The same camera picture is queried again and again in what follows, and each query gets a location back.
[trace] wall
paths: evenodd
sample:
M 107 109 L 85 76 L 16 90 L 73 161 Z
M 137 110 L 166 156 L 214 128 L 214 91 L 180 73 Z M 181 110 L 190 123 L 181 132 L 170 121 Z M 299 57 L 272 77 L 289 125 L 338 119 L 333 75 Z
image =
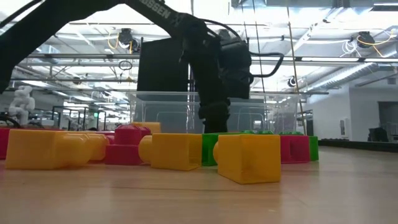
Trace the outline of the wall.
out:
M 330 90 L 329 95 L 311 96 L 303 106 L 304 110 L 313 111 L 314 135 L 323 138 L 343 138 L 340 130 L 340 120 L 350 119 L 349 86 L 345 85 L 339 90 Z M 350 122 L 347 124 L 349 139 L 351 139 Z
M 378 102 L 398 101 L 398 88 L 351 87 L 351 126 L 353 141 L 367 141 L 369 128 L 380 125 Z

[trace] transparent container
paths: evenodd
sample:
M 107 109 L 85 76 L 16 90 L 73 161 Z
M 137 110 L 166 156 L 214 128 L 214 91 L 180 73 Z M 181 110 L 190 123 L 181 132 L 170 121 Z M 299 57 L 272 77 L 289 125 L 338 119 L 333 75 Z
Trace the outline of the transparent container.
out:
M 159 122 L 163 133 L 202 133 L 197 93 L 128 93 L 131 121 Z M 252 93 L 250 99 L 231 98 L 228 131 L 295 131 L 298 95 Z

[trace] cable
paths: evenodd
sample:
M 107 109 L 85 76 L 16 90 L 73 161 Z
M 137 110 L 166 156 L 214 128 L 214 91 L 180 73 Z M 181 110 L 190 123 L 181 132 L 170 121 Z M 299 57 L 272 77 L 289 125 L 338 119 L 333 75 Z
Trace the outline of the cable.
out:
M 30 9 L 31 7 L 35 6 L 36 4 L 38 4 L 40 2 L 41 2 L 41 0 L 33 0 L 33 1 L 29 2 L 28 4 L 26 4 L 25 6 L 23 6 L 22 8 L 18 9 L 16 12 L 14 12 L 9 17 L 7 17 L 5 20 L 0 22 L 0 28 L 3 28 L 5 25 L 10 23 L 17 16 L 21 15 L 23 12 L 25 12 L 26 10 Z
M 222 24 L 222 23 L 220 23 L 220 22 L 212 21 L 212 20 L 209 20 L 209 19 L 201 19 L 201 20 L 203 20 L 204 22 L 209 22 L 209 23 L 212 23 L 212 24 L 216 24 L 216 25 L 222 26 L 222 27 L 224 27 L 225 29 L 229 30 L 229 31 L 230 31 L 233 35 L 235 35 L 237 38 L 239 38 L 239 40 L 242 40 L 241 37 L 239 36 L 239 34 L 238 34 L 235 30 L 233 30 L 232 28 L 230 28 L 228 25 L 226 25 L 226 24 Z
M 389 37 L 387 40 L 385 40 L 385 41 L 383 41 L 383 42 L 380 42 L 380 43 L 377 43 L 377 44 L 372 44 L 372 43 L 363 42 L 362 40 L 359 39 L 359 38 L 361 37 L 360 35 L 356 37 L 356 40 L 357 40 L 359 43 L 366 44 L 366 45 L 370 45 L 370 46 L 381 45 L 381 44 L 385 44 L 385 43 L 389 42 L 389 41 L 392 39 L 392 34 L 393 34 L 393 32 L 394 32 L 394 31 L 392 30 L 392 31 L 391 31 L 391 35 L 390 35 L 390 37 Z
M 271 53 L 264 53 L 264 54 L 259 54 L 259 53 L 253 53 L 250 52 L 250 54 L 253 54 L 255 56 L 259 56 L 259 57 L 268 57 L 268 56 L 279 56 L 279 60 L 276 63 L 274 69 L 272 72 L 270 72 L 270 74 L 267 75 L 253 75 L 254 77 L 262 77 L 262 78 L 268 78 L 271 77 L 273 75 L 275 75 L 275 73 L 278 71 L 279 67 L 282 65 L 282 62 L 284 61 L 284 57 L 285 55 L 279 52 L 271 52 Z
M 111 45 L 111 41 L 108 39 L 108 45 L 109 45 L 109 47 L 110 48 L 112 48 L 112 49 L 116 49 L 117 47 L 118 47 L 118 45 L 119 45 L 119 33 L 118 33 L 118 38 L 116 38 L 116 46 L 112 46 Z
M 132 41 L 130 41 L 130 54 L 132 54 Z
M 384 56 L 382 53 L 380 53 L 380 51 L 376 48 L 375 45 L 373 45 L 373 48 L 376 50 L 376 52 L 380 55 L 380 57 L 385 58 L 386 56 Z

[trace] wooden floor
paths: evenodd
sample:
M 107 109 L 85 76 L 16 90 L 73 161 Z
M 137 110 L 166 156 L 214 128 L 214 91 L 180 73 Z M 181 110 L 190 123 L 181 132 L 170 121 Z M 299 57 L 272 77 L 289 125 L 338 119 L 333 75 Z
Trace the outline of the wooden floor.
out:
M 191 172 L 92 165 L 4 170 L 0 223 L 398 223 L 398 154 L 323 147 L 282 166 L 279 184 L 239 185 Z

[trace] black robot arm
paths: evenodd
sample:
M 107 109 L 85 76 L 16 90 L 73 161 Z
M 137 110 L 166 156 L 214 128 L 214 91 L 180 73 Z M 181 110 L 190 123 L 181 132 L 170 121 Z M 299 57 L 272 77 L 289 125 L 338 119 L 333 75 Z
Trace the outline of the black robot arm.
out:
M 12 69 L 64 25 L 118 4 L 130 6 L 163 28 L 172 38 L 182 41 L 182 60 L 186 60 L 194 72 L 201 101 L 198 114 L 205 120 L 205 132 L 227 132 L 229 99 L 218 75 L 220 38 L 210 35 L 201 19 L 176 12 L 161 0 L 44 1 L 0 36 L 0 93 L 8 86 Z

